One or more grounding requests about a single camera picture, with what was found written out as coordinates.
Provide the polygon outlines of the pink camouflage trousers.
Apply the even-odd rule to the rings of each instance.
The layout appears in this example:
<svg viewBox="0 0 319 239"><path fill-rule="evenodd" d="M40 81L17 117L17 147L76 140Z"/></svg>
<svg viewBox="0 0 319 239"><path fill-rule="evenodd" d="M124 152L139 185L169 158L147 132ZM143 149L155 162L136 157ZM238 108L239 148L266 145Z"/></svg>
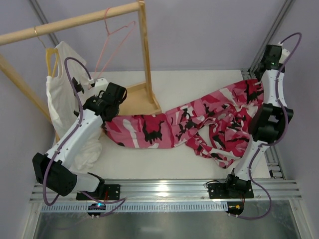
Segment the pink camouflage trousers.
<svg viewBox="0 0 319 239"><path fill-rule="evenodd" d="M228 168L243 157L249 124L263 99L262 83L242 80L162 114L117 116L102 128L119 146L171 149L185 144Z"/></svg>

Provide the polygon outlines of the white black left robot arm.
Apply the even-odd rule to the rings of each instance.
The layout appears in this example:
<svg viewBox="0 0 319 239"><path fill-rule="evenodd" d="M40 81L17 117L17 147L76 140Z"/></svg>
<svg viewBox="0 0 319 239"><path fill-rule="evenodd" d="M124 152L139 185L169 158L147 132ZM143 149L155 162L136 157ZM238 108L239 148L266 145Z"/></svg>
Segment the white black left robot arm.
<svg viewBox="0 0 319 239"><path fill-rule="evenodd" d="M104 194L104 179L92 173L71 172L70 167L89 137L104 122L118 115L119 106L126 97L126 88L109 83L105 90L80 105L77 120L55 146L45 154L37 153L33 157L36 179L43 186L43 196L46 196L47 189L58 196L67 196L77 191L97 199Z"/></svg>

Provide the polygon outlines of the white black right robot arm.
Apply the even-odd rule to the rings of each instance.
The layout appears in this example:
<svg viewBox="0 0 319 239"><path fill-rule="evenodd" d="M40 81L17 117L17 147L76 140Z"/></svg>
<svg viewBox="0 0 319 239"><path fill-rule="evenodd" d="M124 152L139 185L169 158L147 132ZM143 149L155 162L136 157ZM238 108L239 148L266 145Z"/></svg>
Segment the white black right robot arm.
<svg viewBox="0 0 319 239"><path fill-rule="evenodd" d="M284 61L289 56L282 44L267 45L254 75L263 84L264 101L249 126L250 141L240 162L224 183L227 198L252 198L252 174L264 152L285 132L294 114L284 99Z"/></svg>

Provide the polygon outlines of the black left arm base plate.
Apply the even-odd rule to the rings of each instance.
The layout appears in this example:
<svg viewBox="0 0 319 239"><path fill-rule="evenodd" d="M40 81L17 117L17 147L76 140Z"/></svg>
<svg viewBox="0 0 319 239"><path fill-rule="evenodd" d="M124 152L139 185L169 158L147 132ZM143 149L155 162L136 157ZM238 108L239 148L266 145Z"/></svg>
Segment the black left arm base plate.
<svg viewBox="0 0 319 239"><path fill-rule="evenodd" d="M83 193L77 193L76 200L98 200L98 201L110 201L110 200L119 200L121 192L120 184L104 184L95 192L86 192L87 195Z"/></svg>

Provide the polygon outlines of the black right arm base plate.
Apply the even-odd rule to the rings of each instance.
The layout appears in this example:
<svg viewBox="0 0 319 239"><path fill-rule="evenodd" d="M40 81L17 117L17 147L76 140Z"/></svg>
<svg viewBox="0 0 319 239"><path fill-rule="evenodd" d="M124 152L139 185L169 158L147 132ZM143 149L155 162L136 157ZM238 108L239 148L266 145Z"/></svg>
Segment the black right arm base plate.
<svg viewBox="0 0 319 239"><path fill-rule="evenodd" d="M254 198L254 192L251 181L243 182L224 182L216 180L206 183L210 199L251 199Z"/></svg>

